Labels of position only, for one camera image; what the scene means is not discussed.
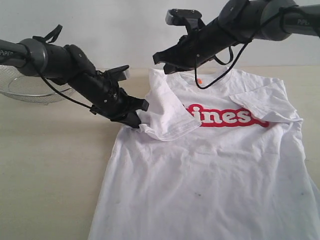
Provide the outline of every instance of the wire mesh basket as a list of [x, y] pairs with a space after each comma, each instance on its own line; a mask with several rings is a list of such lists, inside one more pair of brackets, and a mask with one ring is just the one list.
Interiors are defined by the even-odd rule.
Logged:
[[[63, 86], [53, 82], [51, 84], [68, 97], [75, 92], [68, 84]], [[50, 104], [65, 99], [49, 88], [40, 77], [24, 76], [15, 67], [2, 65], [0, 65], [0, 93], [29, 103]]]

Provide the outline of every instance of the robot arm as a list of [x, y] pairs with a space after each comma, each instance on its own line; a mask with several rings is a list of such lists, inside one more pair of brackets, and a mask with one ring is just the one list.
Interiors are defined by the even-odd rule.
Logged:
[[16, 67], [25, 76], [41, 77], [49, 86], [46, 79], [58, 85], [69, 84], [93, 105], [89, 107], [64, 96], [67, 99], [89, 108], [95, 115], [138, 128], [141, 121], [136, 110], [147, 111], [149, 103], [127, 95], [119, 87], [118, 81], [127, 79], [129, 66], [97, 71], [79, 47], [50, 44], [61, 29], [59, 25], [46, 37], [34, 36], [20, 43], [0, 40], [0, 65]]
[[291, 34], [320, 36], [320, 4], [298, 6], [293, 0], [230, 0], [220, 15], [205, 25], [195, 10], [169, 10], [168, 25], [186, 26], [177, 45], [153, 55], [164, 72], [193, 70], [216, 54], [252, 39], [282, 41]]

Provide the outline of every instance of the black wire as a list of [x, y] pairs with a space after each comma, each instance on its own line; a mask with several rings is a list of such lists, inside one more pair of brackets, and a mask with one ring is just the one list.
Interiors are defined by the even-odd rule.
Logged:
[[[194, 65], [194, 78], [195, 78], [195, 84], [199, 89], [207, 89], [209, 87], [211, 87], [213, 84], [215, 84], [216, 82], [218, 82], [219, 80], [221, 80], [222, 78], [224, 78], [232, 69], [233, 67], [236, 65], [237, 61], [239, 60], [239, 58], [241, 57], [241, 54], [244, 52], [244, 50], [246, 49], [246, 47], [248, 46], [249, 43], [252, 42], [252, 40], [254, 39], [255, 35], [262, 29], [264, 28], [266, 25], [268, 25], [270, 22], [272, 22], [274, 19], [280, 17], [285, 11], [292, 11], [292, 12], [299, 12], [301, 15], [303, 15], [305, 18], [309, 19], [310, 15], [305, 13], [303, 10], [299, 9], [299, 8], [295, 8], [295, 7], [288, 7], [288, 8], [283, 8], [281, 9], [277, 14], [275, 14], [274, 16], [270, 17], [267, 21], [265, 21], [263, 24], [260, 25], [260, 27], [250, 36], [249, 41], [246, 42], [243, 47], [240, 49], [239, 53], [237, 54], [236, 58], [234, 59], [233, 63], [231, 64], [231, 66], [222, 74], [220, 75], [217, 79], [215, 79], [213, 82], [211, 82], [210, 84], [208, 84], [207, 86], [200, 86], [198, 83], [198, 77], [197, 77], [197, 56], [195, 56], [195, 65]], [[320, 31], [316, 28], [313, 27], [313, 30], [318, 34], [319, 38], [320, 38]]]
[[50, 82], [48, 82], [48, 80], [46, 79], [46, 77], [41, 73], [41, 71], [39, 70], [39, 68], [37, 67], [37, 65], [34, 63], [34, 60], [33, 60], [33, 59], [30, 59], [28, 56], [26, 56], [26, 55], [23, 54], [23, 53], [16, 52], [16, 53], [11, 54], [10, 56], [5, 57], [4, 59], [2, 59], [2, 60], [0, 61], [0, 65], [3, 64], [3, 63], [5, 63], [6, 61], [12, 59], [12, 58], [15, 58], [15, 57], [23, 57], [25, 60], [29, 61], [29, 62], [31, 63], [31, 65], [33, 66], [34, 70], [36, 71], [36, 73], [39, 75], [39, 77], [40, 77], [40, 78], [44, 81], [44, 83], [45, 83], [46, 85], [48, 85], [48, 87], [51, 88], [55, 93], [57, 93], [57, 94], [60, 95], [61, 97], [65, 98], [65, 99], [67, 99], [67, 100], [69, 100], [69, 101], [71, 101], [71, 102], [73, 102], [73, 103], [75, 103], [75, 104], [78, 104], [78, 105], [80, 105], [80, 106], [83, 106], [83, 107], [85, 107], [85, 108], [87, 108], [87, 109], [91, 109], [90, 106], [88, 106], [88, 105], [86, 105], [86, 104], [84, 104], [84, 103], [82, 103], [82, 102], [79, 102], [79, 101], [77, 101], [77, 100], [74, 100], [74, 99], [72, 99], [71, 97], [63, 94], [63, 93], [60, 92], [60, 91], [58, 91], [54, 86], [52, 86], [52, 85], [50, 84]]

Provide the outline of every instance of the white t-shirt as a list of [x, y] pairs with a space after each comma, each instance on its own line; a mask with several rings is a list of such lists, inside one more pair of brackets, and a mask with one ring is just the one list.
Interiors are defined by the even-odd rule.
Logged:
[[235, 69], [206, 90], [190, 73], [149, 80], [149, 111], [117, 136], [90, 240], [320, 239], [303, 120], [283, 81]]

